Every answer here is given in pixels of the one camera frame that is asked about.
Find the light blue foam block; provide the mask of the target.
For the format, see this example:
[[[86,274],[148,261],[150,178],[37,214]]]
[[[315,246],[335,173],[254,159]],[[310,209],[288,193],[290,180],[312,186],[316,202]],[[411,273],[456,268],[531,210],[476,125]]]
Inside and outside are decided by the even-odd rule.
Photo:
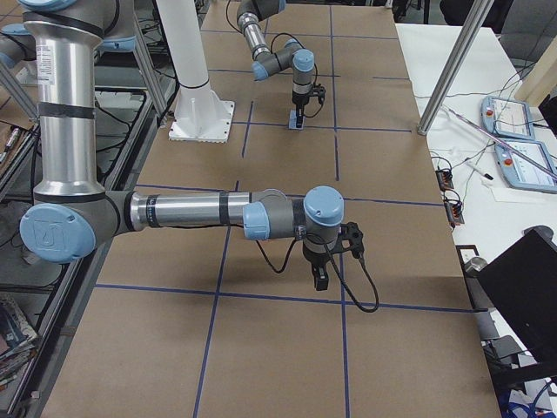
[[[295,126],[295,118],[296,118],[296,111],[290,110],[289,121],[288,121],[288,129],[289,130],[297,130],[301,131],[304,129],[304,125],[302,127]]]

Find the lower orange connector block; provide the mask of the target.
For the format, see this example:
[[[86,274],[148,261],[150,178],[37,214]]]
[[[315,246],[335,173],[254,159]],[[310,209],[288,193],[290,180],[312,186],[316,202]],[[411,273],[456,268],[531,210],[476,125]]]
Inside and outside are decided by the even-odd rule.
[[[463,218],[463,204],[459,199],[443,200],[449,226],[455,228],[465,223]]]

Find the orange connector block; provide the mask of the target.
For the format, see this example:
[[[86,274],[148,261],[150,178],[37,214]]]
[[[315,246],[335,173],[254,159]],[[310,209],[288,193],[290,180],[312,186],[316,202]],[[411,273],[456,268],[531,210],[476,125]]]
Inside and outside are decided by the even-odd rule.
[[[435,174],[442,192],[453,189],[453,173],[450,168],[437,169]]]
[[[455,228],[465,223],[463,218],[463,204],[459,199],[443,200],[449,226]]]

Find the upper orange connector block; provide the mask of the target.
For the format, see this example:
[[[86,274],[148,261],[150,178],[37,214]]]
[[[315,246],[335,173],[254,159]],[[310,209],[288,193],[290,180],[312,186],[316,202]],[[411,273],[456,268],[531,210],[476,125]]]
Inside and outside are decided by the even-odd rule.
[[[442,192],[453,189],[453,173],[450,168],[437,169],[435,174]]]

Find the silver metal cylinder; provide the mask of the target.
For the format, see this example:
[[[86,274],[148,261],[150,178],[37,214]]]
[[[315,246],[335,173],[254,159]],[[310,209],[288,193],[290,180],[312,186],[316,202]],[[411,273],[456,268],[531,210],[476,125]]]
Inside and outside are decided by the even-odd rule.
[[[477,278],[479,273],[488,265],[487,261],[479,256],[470,258],[464,263],[466,277]]]

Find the black marker pen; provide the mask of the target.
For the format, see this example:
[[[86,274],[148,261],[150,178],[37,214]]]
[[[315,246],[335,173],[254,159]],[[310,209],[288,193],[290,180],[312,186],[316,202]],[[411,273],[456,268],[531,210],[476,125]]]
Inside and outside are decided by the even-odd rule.
[[[473,161],[469,160],[466,162],[466,164],[474,171],[477,172],[481,177],[483,177],[484,179],[493,181],[493,176],[491,174],[489,174],[486,170],[484,170],[483,168],[479,167],[477,164],[475,164]]]

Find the upper teach pendant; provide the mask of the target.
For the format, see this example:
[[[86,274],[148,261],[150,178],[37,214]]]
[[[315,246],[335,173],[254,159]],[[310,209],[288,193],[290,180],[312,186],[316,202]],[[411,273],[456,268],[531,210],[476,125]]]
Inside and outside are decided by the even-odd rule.
[[[496,137],[535,140],[534,120],[526,102],[487,96],[480,115],[486,131]]]

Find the teach pendant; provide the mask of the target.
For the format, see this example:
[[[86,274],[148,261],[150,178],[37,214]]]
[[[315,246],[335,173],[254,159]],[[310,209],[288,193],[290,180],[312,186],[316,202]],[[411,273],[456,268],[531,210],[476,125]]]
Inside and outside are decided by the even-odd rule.
[[[480,115],[486,131],[496,137],[535,140],[534,120],[526,102],[487,96]]]
[[[553,164],[548,149],[542,142],[510,139],[507,143],[539,165],[556,173],[556,167]],[[500,170],[510,187],[556,194],[556,180],[551,176],[501,145],[496,145],[494,149]]]

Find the black monitor back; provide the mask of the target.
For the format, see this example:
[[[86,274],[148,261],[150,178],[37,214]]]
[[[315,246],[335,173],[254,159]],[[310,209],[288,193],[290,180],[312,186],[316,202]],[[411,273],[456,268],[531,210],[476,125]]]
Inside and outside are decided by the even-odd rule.
[[[478,281],[539,362],[556,360],[556,245],[531,230],[483,268]]]

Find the lower teach pendant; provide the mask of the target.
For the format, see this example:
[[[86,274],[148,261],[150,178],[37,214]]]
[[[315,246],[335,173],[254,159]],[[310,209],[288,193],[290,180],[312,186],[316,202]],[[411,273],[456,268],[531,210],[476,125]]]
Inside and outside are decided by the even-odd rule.
[[[510,139],[507,143],[539,165],[556,173],[556,167],[553,164],[548,149],[542,142]],[[551,176],[501,145],[496,145],[494,149],[500,170],[510,187],[556,194],[556,180]]]

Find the stack of magazines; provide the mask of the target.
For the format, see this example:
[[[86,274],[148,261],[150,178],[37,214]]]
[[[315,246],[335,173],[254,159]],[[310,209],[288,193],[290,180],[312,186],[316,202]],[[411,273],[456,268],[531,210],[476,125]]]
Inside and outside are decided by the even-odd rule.
[[[1,390],[35,355],[37,338],[17,302],[8,293],[1,293]]]

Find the aluminium frame post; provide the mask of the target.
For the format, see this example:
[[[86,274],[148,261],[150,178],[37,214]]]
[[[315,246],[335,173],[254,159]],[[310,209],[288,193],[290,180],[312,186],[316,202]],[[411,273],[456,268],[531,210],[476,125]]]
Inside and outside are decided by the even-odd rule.
[[[433,121],[435,120],[443,102],[456,78],[474,39],[476,38],[488,12],[493,6],[494,0],[475,0],[466,17],[460,34],[452,48],[446,64],[440,73],[437,84],[433,89],[432,96],[427,102],[426,108],[418,125],[418,134],[427,135]]]

